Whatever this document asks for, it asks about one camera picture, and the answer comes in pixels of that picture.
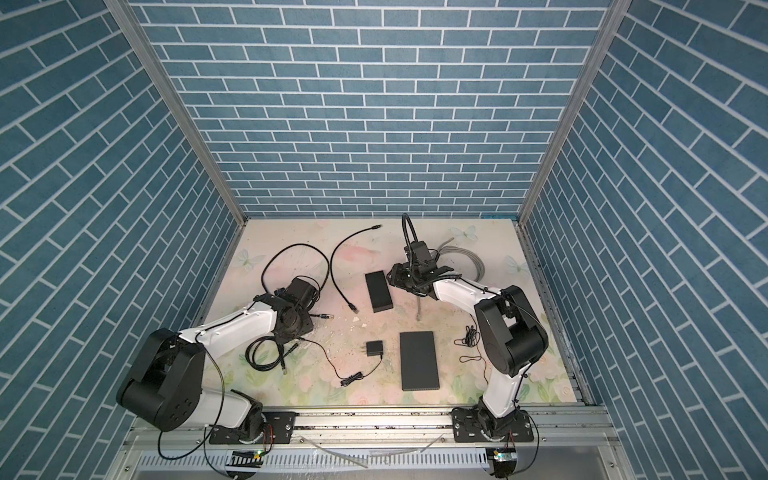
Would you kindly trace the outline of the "black power adapter with cord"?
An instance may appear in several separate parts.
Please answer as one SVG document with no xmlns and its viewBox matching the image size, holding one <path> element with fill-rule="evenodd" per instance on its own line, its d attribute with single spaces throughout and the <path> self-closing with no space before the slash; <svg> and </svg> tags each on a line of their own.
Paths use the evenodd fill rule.
<svg viewBox="0 0 768 480">
<path fill-rule="evenodd" d="M 363 380 L 363 379 L 367 378 L 368 376 L 373 374 L 378 369 L 378 367 L 382 364 L 382 362 L 383 362 L 383 357 L 384 357 L 383 342 L 381 340 L 369 341 L 369 342 L 366 343 L 366 346 L 365 346 L 366 355 L 369 356 L 369 357 L 378 356 L 379 357 L 378 363 L 368 373 L 363 373 L 362 371 L 358 371 L 355 374 L 349 375 L 347 377 L 342 377 L 339 374 L 338 369 L 335 366 L 335 364 L 331 361 L 330 356 L 328 354 L 328 351 L 325 349 L 325 347 L 323 345 L 321 345 L 320 343 L 318 343 L 318 342 L 316 342 L 314 340 L 309 340 L 309 339 L 306 339 L 306 338 L 303 338 L 303 337 L 299 337 L 298 340 L 301 341 L 301 342 L 309 343 L 311 345 L 315 345 L 315 346 L 317 346 L 317 347 L 319 347 L 321 349 L 321 351 L 323 352 L 323 355 L 324 355 L 326 361 L 331 366 L 331 368 L 332 368 L 332 370 L 334 372 L 334 375 L 340 381 L 340 386 L 344 387 L 344 388 L 350 386 L 352 383 L 355 383 L 357 381 L 360 381 L 360 380 Z"/>
</svg>

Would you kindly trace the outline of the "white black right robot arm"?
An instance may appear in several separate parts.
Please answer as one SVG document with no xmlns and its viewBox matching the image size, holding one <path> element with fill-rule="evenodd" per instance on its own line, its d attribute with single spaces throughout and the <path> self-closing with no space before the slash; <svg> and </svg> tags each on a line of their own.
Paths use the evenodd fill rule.
<svg viewBox="0 0 768 480">
<path fill-rule="evenodd" d="M 493 367 L 479 400 L 479 413 L 491 420 L 518 408 L 525 376 L 549 347 L 548 334 L 533 313 L 521 288 L 492 288 L 467 280 L 448 266 L 439 266 L 423 241 L 406 248 L 406 261 L 386 274 L 390 286 L 419 297 L 449 303 L 470 314 Z"/>
</svg>

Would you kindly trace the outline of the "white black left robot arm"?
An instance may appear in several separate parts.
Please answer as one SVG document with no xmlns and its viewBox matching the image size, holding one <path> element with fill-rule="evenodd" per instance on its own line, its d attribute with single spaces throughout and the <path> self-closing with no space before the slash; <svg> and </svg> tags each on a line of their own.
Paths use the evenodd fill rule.
<svg viewBox="0 0 768 480">
<path fill-rule="evenodd" d="M 203 385 L 204 371 L 235 348 L 262 337 L 285 344 L 311 332 L 319 288 L 294 278 L 220 319 L 180 332 L 161 328 L 144 341 L 118 388 L 117 403 L 162 432 L 217 426 L 241 442 L 263 431 L 262 404 L 244 393 Z"/>
</svg>

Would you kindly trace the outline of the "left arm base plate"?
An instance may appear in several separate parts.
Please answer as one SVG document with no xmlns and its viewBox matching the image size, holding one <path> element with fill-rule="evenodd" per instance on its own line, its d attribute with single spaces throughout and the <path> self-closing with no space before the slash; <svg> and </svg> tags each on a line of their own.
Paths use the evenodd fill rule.
<svg viewBox="0 0 768 480">
<path fill-rule="evenodd" d="M 209 443 L 212 445 L 288 444 L 292 438 L 297 413 L 293 411 L 260 412 L 246 419 L 237 428 L 214 427 Z"/>
</svg>

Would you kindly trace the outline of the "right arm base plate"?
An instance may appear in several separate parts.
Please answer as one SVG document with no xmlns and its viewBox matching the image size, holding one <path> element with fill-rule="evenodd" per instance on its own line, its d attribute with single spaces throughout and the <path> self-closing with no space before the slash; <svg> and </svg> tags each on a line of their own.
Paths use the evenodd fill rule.
<svg viewBox="0 0 768 480">
<path fill-rule="evenodd" d="M 527 411 L 515 409 L 502 418 L 494 417 L 479 405 L 471 408 L 456 407 L 450 412 L 454 441 L 479 442 L 531 442 L 534 432 Z"/>
</svg>

